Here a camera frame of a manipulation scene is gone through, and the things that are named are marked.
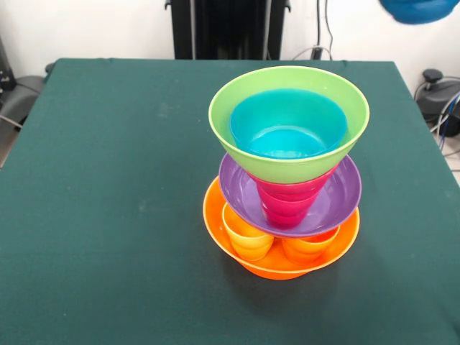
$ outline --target white wall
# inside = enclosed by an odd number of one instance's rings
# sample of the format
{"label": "white wall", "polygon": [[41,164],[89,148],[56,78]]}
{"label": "white wall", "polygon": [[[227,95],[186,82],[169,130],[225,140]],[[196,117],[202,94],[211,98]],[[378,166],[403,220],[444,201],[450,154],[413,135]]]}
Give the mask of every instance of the white wall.
{"label": "white wall", "polygon": [[[285,15],[282,45],[282,58],[286,60],[316,44],[316,1],[291,0],[291,4],[293,12]],[[328,8],[334,60],[395,61],[412,91],[425,68],[460,77],[460,6],[449,17],[424,25],[397,23],[378,0],[329,0]],[[328,47],[324,21],[321,31],[321,44]]]}
{"label": "white wall", "polygon": [[[286,60],[316,43],[316,0],[291,3]],[[0,0],[0,35],[18,76],[42,75],[61,57],[174,58],[171,13],[163,6],[164,0]],[[336,60],[394,60],[412,90],[424,68],[460,76],[459,7],[439,22],[409,26],[378,0],[329,0],[329,22]],[[328,45],[324,23],[322,32]]]}
{"label": "white wall", "polygon": [[164,0],[0,0],[0,35],[17,76],[58,58],[174,58]]}

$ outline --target stacked dishes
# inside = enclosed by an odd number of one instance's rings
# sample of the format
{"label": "stacked dishes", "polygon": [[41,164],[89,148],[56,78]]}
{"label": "stacked dishes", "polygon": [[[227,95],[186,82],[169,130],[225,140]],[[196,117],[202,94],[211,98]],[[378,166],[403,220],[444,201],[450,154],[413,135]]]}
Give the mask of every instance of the stacked dishes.
{"label": "stacked dishes", "polygon": [[347,153],[369,121],[356,86],[315,68],[256,70],[218,91],[209,121],[227,154],[203,215],[227,254],[283,280],[348,250],[359,228],[361,179]]}

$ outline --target cup rim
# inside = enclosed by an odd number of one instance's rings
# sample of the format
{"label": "cup rim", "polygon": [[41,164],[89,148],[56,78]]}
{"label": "cup rim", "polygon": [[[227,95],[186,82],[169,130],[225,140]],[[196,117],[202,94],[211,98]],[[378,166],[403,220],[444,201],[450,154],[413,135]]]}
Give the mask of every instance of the cup rim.
{"label": "cup rim", "polygon": [[259,193],[259,197],[260,197],[260,200],[262,200],[262,202],[264,202],[264,198],[269,198],[270,200],[273,200],[274,202],[282,203],[282,204],[289,204],[289,205],[301,205],[302,203],[305,203],[306,201],[316,198],[319,192],[321,192],[321,189],[318,189],[313,195],[310,195],[308,198],[305,198],[302,200],[296,200],[296,201],[287,201],[287,200],[279,199],[267,193],[265,190],[263,190],[263,188],[260,188],[260,189],[261,190],[257,189],[257,192]]}
{"label": "cup rim", "polygon": [[[363,124],[362,128],[352,138],[350,138],[346,143],[344,143],[343,145],[338,146],[336,149],[333,149],[332,151],[328,151],[328,152],[326,152],[326,153],[324,153],[322,155],[316,155],[316,156],[313,156],[313,157],[296,158],[296,159],[291,159],[291,160],[279,159],[279,158],[268,158],[268,157],[253,155],[253,154],[248,153],[246,151],[243,151],[242,149],[239,149],[235,145],[232,145],[229,142],[227,142],[220,135],[220,133],[217,131],[217,129],[215,128],[214,123],[213,123],[213,119],[212,119],[212,109],[213,109],[214,103],[216,102],[217,97],[219,97],[219,95],[227,88],[228,85],[234,83],[235,81],[237,81],[237,80],[239,80],[241,78],[246,78],[247,76],[250,76],[250,75],[253,75],[253,74],[263,73],[266,70],[274,70],[274,69],[315,70],[315,71],[318,71],[319,73],[329,74],[329,75],[332,75],[335,78],[341,79],[343,82],[345,82],[345,84],[348,84],[349,86],[351,86],[359,94],[359,96],[361,97],[361,99],[364,102],[364,107],[366,109],[366,114],[365,114],[364,124]],[[285,163],[290,163],[290,164],[301,164],[301,163],[304,163],[304,162],[312,162],[314,160],[323,159],[325,157],[333,156],[336,153],[342,151],[343,149],[345,149],[347,147],[350,147],[353,143],[355,143],[355,141],[357,141],[358,138],[364,133],[364,130],[367,128],[367,125],[369,123],[369,103],[367,102],[366,97],[364,96],[362,91],[359,90],[359,88],[356,85],[354,85],[351,81],[345,79],[344,77],[342,77],[342,76],[340,76],[338,74],[329,72],[327,70],[322,70],[320,68],[314,68],[314,67],[296,66],[296,65],[282,65],[282,66],[267,67],[267,68],[260,68],[260,69],[257,69],[257,70],[253,70],[251,72],[248,72],[248,73],[242,74],[242,75],[240,75],[240,76],[238,76],[236,78],[233,78],[232,80],[227,82],[224,86],[222,86],[216,92],[216,94],[212,98],[212,100],[211,100],[211,102],[209,104],[209,108],[208,108],[208,120],[209,120],[209,124],[211,125],[211,129],[213,130],[214,134],[217,136],[219,141],[221,141],[223,144],[225,144],[226,146],[230,147],[233,151],[237,152],[240,155],[244,155],[245,157],[252,158],[252,159],[255,158],[255,159],[258,159],[258,160],[265,161],[265,162],[285,162]]]}

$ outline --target plate rim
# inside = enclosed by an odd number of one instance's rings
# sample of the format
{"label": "plate rim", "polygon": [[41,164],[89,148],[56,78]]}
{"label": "plate rim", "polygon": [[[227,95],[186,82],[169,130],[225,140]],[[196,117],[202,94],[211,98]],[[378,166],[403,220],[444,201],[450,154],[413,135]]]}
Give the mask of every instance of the plate rim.
{"label": "plate rim", "polygon": [[358,237],[359,226],[361,225],[361,216],[359,214],[359,207],[356,207],[354,209],[354,211],[351,213],[352,215],[356,213],[356,217],[357,217],[356,230],[354,232],[354,235],[353,235],[351,241],[349,242],[349,244],[344,248],[344,250],[340,253],[340,255],[338,255],[336,258],[334,258],[334,260],[332,260],[330,262],[327,262],[327,263],[324,263],[324,264],[320,264],[317,267],[308,268],[308,269],[304,269],[304,270],[293,270],[293,271],[279,271],[279,270],[273,270],[273,269],[270,269],[270,268],[264,268],[264,267],[257,266],[253,262],[248,262],[248,261],[242,259],[241,257],[238,257],[235,254],[229,252],[227,250],[227,248],[225,248],[224,246],[221,245],[221,243],[216,239],[216,237],[213,235],[213,233],[210,230],[208,219],[206,217],[206,201],[208,200],[209,193],[211,192],[212,187],[216,183],[218,184],[219,190],[221,189],[221,186],[220,186],[220,183],[219,183],[219,176],[217,176],[212,180],[211,184],[208,186],[208,189],[206,190],[206,193],[205,193],[204,199],[203,199],[203,219],[204,219],[204,223],[205,223],[205,226],[206,226],[206,230],[208,231],[208,233],[211,236],[211,238],[213,239],[213,241],[222,249],[222,251],[224,251],[227,255],[229,255],[231,258],[235,259],[239,264],[241,264],[243,266],[246,265],[246,266],[252,267],[252,268],[254,268],[256,270],[262,270],[262,271],[265,271],[265,272],[277,273],[277,274],[282,274],[282,275],[283,274],[284,275],[295,275],[295,274],[309,273],[309,272],[324,268],[326,266],[329,266],[329,265],[333,264],[334,262],[336,262],[337,260],[339,260],[341,257],[343,257],[350,250],[351,246],[353,245],[353,243],[356,241],[356,239]]}

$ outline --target blue cup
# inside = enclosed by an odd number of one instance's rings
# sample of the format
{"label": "blue cup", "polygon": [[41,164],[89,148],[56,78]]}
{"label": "blue cup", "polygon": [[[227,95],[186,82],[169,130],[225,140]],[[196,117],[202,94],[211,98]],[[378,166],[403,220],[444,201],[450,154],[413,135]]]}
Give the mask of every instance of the blue cup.
{"label": "blue cup", "polygon": [[238,104],[230,118],[230,131],[239,149],[275,159],[332,151],[346,130],[345,114],[335,102],[295,88],[256,93]]}

